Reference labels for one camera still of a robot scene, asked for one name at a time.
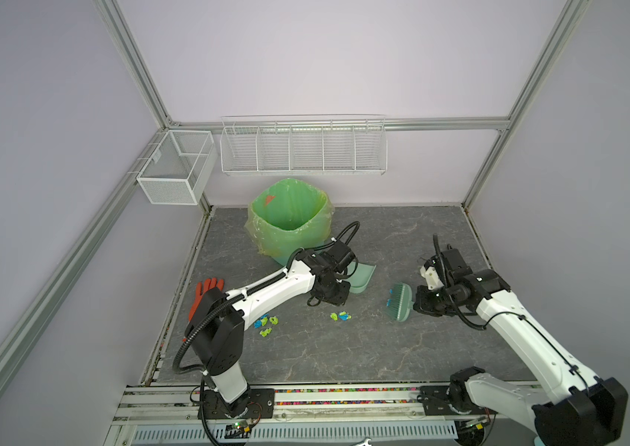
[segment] wire shelf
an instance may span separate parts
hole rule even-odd
[[[223,118],[221,169],[228,175],[384,174],[383,116]]]
[[[210,131],[168,130],[137,181],[153,204],[197,205],[217,157]]]

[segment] yellow-green plastic bag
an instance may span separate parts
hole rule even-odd
[[[330,237],[333,212],[325,192],[304,181],[286,178],[248,206],[245,228],[260,254],[285,265],[297,248],[312,248]]]

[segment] green brush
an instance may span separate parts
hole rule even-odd
[[[406,283],[395,283],[390,292],[392,298],[387,300],[387,314],[397,322],[404,322],[409,317],[409,311],[414,307],[411,287]]]

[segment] white wall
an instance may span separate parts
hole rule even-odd
[[[590,6],[471,213],[528,309],[630,393],[629,1]]]
[[[0,1],[0,344],[155,130],[91,1]]]
[[[565,0],[120,0],[172,118],[506,116]]]
[[[311,175],[301,179],[335,204],[461,203],[496,138],[495,130],[387,133],[384,175]],[[245,206],[282,176],[227,176],[220,164],[206,186],[212,204]]]
[[[198,206],[136,191],[0,399],[0,445],[101,445],[179,284]]]

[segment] green dustpan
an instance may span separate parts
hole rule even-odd
[[[352,274],[352,270],[355,269],[355,264],[350,263],[347,266],[347,273],[352,274],[352,277],[349,279],[345,279],[350,282],[350,293],[359,294],[362,293],[366,288],[369,280],[372,278],[372,274],[374,273],[375,266],[365,265],[364,263],[360,263],[357,266],[357,271]]]

